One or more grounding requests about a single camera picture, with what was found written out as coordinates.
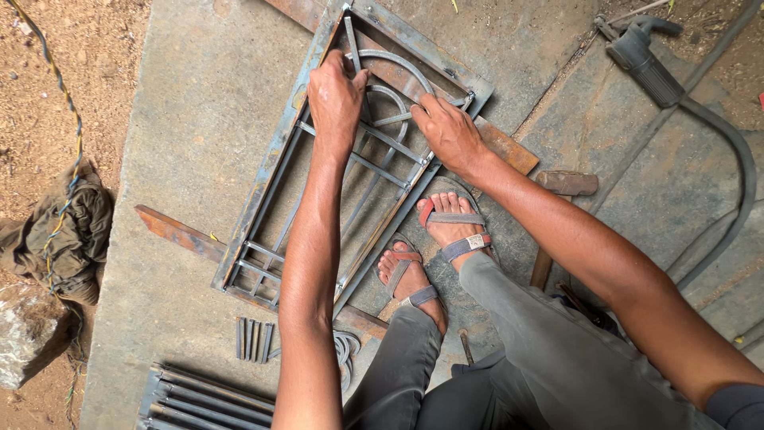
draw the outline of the concrete floor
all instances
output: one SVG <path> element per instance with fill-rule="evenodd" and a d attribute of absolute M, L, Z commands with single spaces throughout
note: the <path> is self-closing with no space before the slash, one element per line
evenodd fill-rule
<path fill-rule="evenodd" d="M 449 2 L 407 3 L 385 5 L 495 85 L 482 115 L 509 134 L 528 118 L 578 48 L 577 37 L 590 30 L 597 4 L 501 2 L 455 15 Z M 238 362 L 233 333 L 235 316 L 275 317 L 211 290 L 215 264 L 146 231 L 132 208 L 145 204 L 205 233 L 228 237 L 311 38 L 261 0 L 154 1 L 96 315 L 82 429 L 131 428 L 152 361 L 274 395 L 279 360 Z M 691 70 L 654 45 L 678 76 Z M 724 114 L 719 102 L 728 95 L 713 80 L 704 80 L 693 96 Z M 628 139 L 656 113 L 597 41 L 524 125 L 520 143 L 541 158 L 536 170 L 605 175 Z M 757 161 L 762 161 L 762 134 L 745 134 Z M 708 224 L 734 208 L 738 182 L 729 145 L 678 112 L 598 216 L 665 269 Z M 478 204 L 503 268 L 527 283 L 535 243 L 487 196 Z M 764 215 L 754 212 L 730 250 L 685 290 L 728 339 L 764 317 L 764 296 L 758 294 L 762 222 Z M 500 340 L 414 217 L 401 231 L 425 253 L 427 272 L 449 306 L 435 385 L 449 378 L 452 363 L 464 363 L 456 329 L 470 330 L 476 360 L 500 348 Z M 560 277 L 555 269 L 550 282 Z M 586 294 L 584 287 L 577 288 Z M 367 276 L 350 303 L 376 314 L 387 298 Z M 351 389 L 377 347 L 377 340 L 369 340 L 356 357 Z M 753 351 L 752 358 L 764 366 L 764 348 Z"/>

